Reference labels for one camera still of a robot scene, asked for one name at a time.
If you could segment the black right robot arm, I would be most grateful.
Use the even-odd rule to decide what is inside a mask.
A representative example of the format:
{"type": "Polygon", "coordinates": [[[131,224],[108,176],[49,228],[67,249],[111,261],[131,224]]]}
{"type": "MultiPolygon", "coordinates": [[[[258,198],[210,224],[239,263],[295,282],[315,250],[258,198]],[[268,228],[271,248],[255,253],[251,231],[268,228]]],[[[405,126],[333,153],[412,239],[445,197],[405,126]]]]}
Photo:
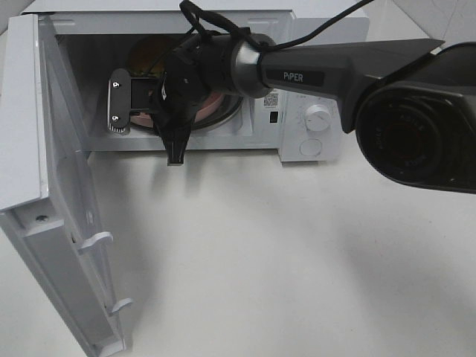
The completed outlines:
{"type": "Polygon", "coordinates": [[[133,80],[131,111],[147,112],[181,164],[199,108],[213,92],[261,98],[274,89],[333,99],[369,164],[422,189],[475,192],[475,44],[437,39],[311,45],[273,51],[232,35],[193,36],[157,79],[133,80]]]}

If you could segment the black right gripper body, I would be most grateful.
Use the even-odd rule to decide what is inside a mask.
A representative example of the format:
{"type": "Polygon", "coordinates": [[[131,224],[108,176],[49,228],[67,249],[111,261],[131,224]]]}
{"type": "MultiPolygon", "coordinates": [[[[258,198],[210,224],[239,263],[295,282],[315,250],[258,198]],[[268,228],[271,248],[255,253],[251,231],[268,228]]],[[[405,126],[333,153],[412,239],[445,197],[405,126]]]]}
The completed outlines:
{"type": "Polygon", "coordinates": [[[208,86],[200,74],[199,53],[173,51],[162,54],[147,71],[150,72],[159,60],[164,64],[160,77],[148,73],[140,77],[132,75],[130,117],[141,112],[149,114],[152,129],[159,136],[163,128],[191,126],[192,131],[196,113],[208,98],[208,86]]]}

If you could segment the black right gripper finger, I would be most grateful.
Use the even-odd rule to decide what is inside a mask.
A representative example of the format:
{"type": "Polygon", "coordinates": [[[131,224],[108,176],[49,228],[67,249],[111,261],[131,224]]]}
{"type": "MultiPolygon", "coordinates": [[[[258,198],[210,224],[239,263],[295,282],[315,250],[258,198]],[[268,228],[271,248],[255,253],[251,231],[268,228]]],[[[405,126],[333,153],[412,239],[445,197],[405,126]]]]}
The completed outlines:
{"type": "Polygon", "coordinates": [[[167,152],[168,166],[179,166],[184,163],[190,133],[191,126],[163,128],[161,130],[161,139],[167,152]]]}

